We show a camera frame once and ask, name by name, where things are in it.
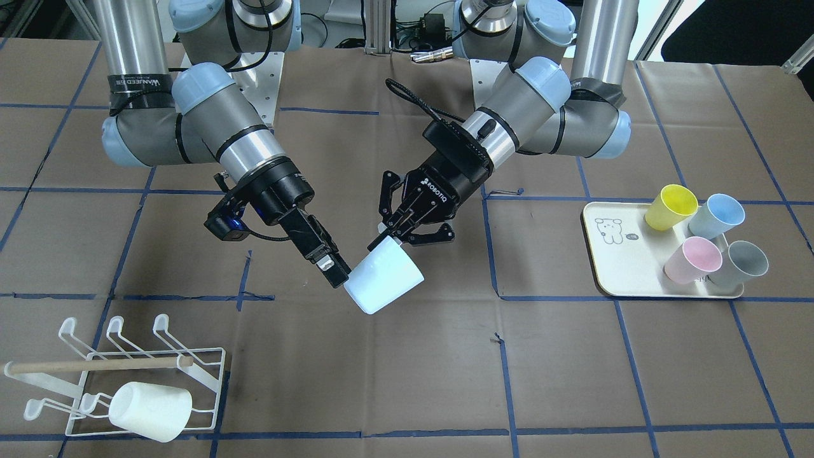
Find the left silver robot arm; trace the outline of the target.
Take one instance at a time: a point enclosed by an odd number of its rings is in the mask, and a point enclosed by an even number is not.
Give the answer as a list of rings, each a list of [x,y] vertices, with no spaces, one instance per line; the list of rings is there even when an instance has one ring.
[[[637,26],[637,1],[586,1],[581,17],[558,1],[459,1],[459,56],[506,62],[485,101],[465,120],[430,107],[387,79],[386,87],[431,117],[434,151],[404,176],[383,173],[380,234],[429,246],[450,242],[460,206],[515,153],[619,156],[631,136],[621,84]]]

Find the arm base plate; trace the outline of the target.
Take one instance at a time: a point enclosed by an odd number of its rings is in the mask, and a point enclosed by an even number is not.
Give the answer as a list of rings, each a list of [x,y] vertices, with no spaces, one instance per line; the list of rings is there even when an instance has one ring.
[[[492,60],[470,60],[474,107],[480,107],[492,94],[492,87],[503,70],[508,69],[506,62]]]
[[[206,138],[273,127],[281,58],[272,53],[261,65],[234,73],[215,62],[192,65],[172,86],[178,112]]]

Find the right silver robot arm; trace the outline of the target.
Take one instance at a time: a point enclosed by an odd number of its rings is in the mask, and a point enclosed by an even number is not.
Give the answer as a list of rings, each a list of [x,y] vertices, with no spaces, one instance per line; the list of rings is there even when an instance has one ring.
[[[280,225],[332,287],[350,268],[329,233],[305,207],[314,197],[261,113],[233,75],[261,67],[248,62],[297,49],[296,1],[172,1],[169,15],[191,67],[172,76],[154,1],[96,1],[94,11],[109,67],[109,116],[102,144],[126,167],[218,163],[224,197],[207,215],[215,237],[252,235],[242,221],[251,206],[267,226]]]

